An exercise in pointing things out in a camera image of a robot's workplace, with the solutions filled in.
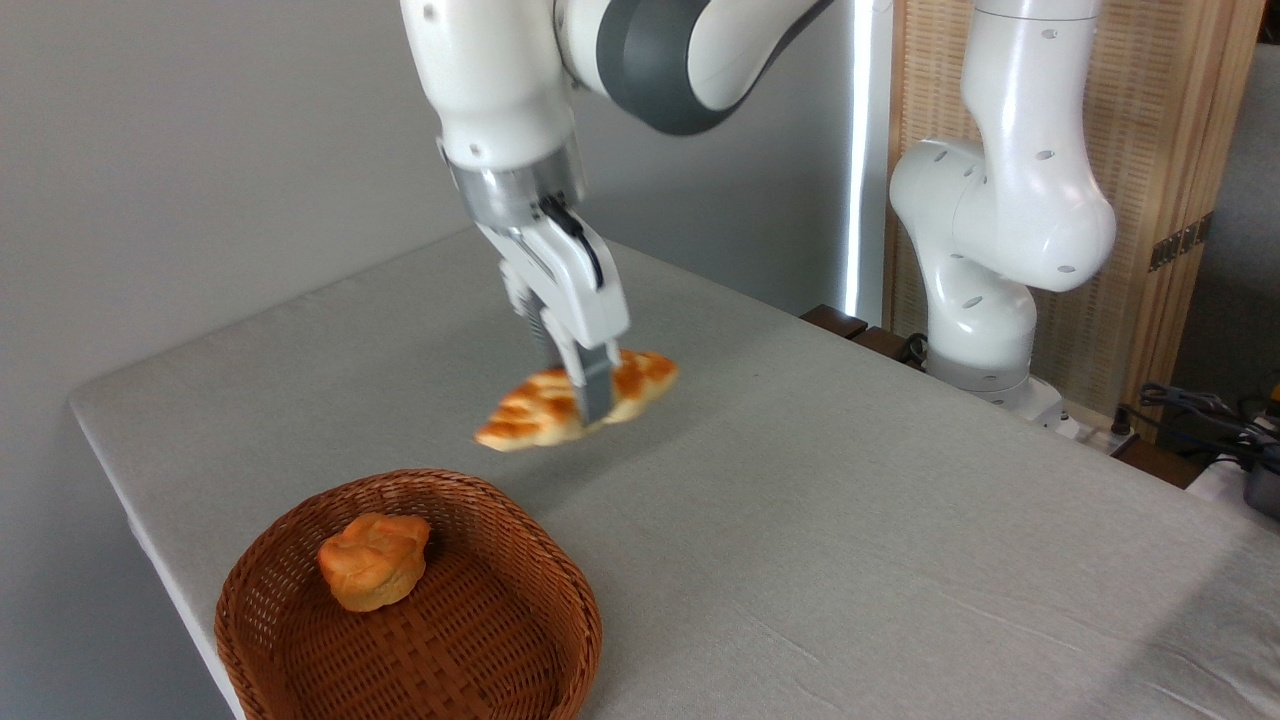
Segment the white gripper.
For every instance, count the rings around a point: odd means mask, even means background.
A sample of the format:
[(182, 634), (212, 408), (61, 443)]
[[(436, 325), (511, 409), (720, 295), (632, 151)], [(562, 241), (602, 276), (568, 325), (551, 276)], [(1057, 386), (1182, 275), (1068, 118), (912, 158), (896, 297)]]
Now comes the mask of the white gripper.
[[(620, 273), (604, 240), (568, 208), (543, 208), (530, 224), (480, 224), (500, 255), (506, 293), (547, 369), (566, 369), (584, 427), (613, 411), (618, 340), (630, 328)], [(564, 363), (554, 328), (567, 336)]]

